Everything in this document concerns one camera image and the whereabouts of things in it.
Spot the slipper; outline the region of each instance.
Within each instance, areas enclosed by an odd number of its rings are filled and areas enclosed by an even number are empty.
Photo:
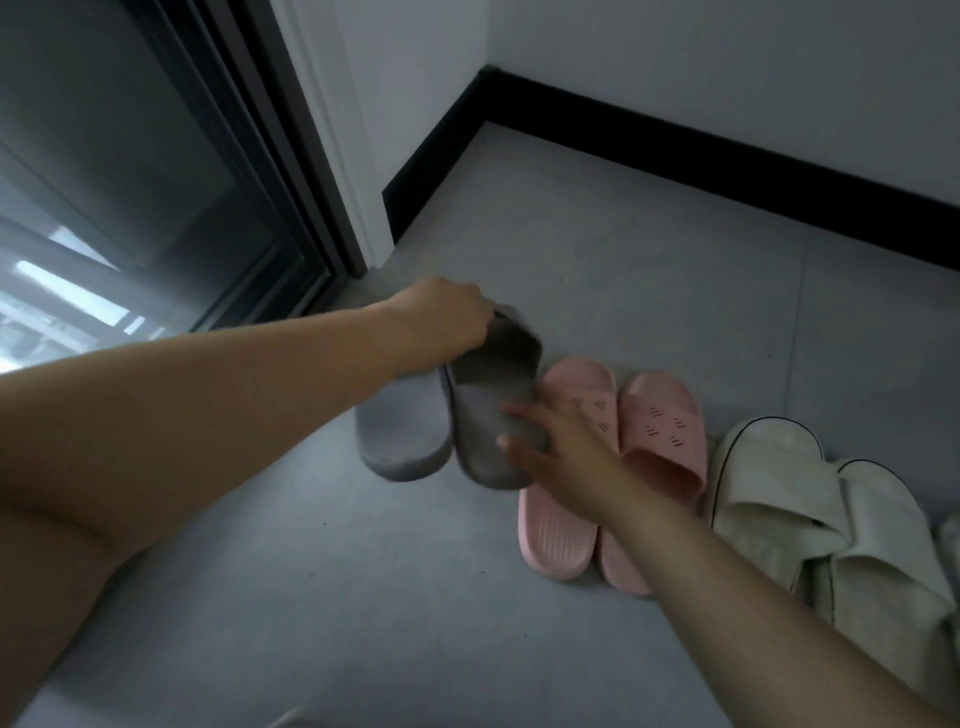
[[[487,341],[446,365],[453,400],[454,447],[470,479],[495,490],[525,488],[530,476],[496,443],[516,435],[546,450],[550,439],[533,423],[500,411],[504,401],[536,401],[535,381],[543,346],[509,306],[497,306]]]
[[[360,458],[380,477],[407,482],[438,471],[453,451],[444,370],[403,376],[357,405],[356,433]]]
[[[665,372],[635,376],[620,393],[620,451],[624,463],[651,486],[693,509],[707,480],[707,438],[693,395]],[[612,534],[603,531],[600,570],[629,595],[651,593]]]
[[[805,561],[851,542],[836,469],[814,434],[785,417],[747,420],[724,435],[705,516],[714,533],[791,593]]]
[[[813,605],[837,631],[908,686],[957,692],[944,631],[956,609],[923,509],[893,471],[870,460],[835,466],[851,545],[814,569]]]
[[[580,409],[617,451],[616,380],[607,367],[592,359],[571,357],[551,367],[543,381]],[[583,573],[597,538],[596,525],[563,508],[538,483],[520,491],[516,530],[527,565],[558,581]]]

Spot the forearm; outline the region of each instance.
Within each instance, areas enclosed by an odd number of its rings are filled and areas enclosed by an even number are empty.
[[[399,373],[379,307],[0,377],[0,504],[143,547]]]
[[[739,728],[951,725],[683,507],[633,490],[614,535]]]

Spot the thigh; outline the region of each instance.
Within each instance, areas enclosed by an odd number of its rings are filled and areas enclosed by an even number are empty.
[[[0,725],[33,696],[114,564],[92,534],[0,506]]]

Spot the white slipper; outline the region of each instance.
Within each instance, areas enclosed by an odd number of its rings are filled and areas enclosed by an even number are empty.
[[[893,471],[835,464],[853,541],[814,569],[817,613],[942,708],[958,693],[944,622],[956,609],[923,509]]]
[[[813,433],[784,417],[747,420],[724,435],[704,514],[714,533],[790,592],[804,561],[851,542],[836,470]]]

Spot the hand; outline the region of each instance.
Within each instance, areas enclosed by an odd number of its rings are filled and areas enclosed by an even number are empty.
[[[402,374],[422,372],[476,349],[487,338],[493,308],[472,284],[421,280],[375,307],[392,317]]]
[[[543,486],[557,502],[581,518],[606,528],[628,511],[647,488],[587,422],[548,384],[540,401],[507,402],[502,409],[550,433],[551,450],[533,449],[521,438],[501,435],[507,457]]]

